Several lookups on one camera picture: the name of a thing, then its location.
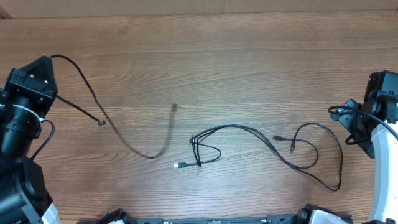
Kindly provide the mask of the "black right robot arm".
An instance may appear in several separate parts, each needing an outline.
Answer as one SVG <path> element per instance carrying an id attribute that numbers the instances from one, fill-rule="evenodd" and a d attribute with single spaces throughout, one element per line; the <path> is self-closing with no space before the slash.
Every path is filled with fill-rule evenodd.
<path id="1" fill-rule="evenodd" d="M 397 223 L 397 74 L 370 74 L 362 103 L 350 99 L 328 112 L 349 132 L 346 144 L 375 160 L 369 221 Z"/>

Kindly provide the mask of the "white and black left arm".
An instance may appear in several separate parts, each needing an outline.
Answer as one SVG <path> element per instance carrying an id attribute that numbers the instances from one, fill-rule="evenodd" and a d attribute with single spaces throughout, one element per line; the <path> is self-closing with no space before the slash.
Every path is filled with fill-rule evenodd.
<path id="1" fill-rule="evenodd" d="M 58 93 L 52 59 L 12 69 L 1 89 L 1 223 L 60 223 L 43 171 L 27 154 Z"/>

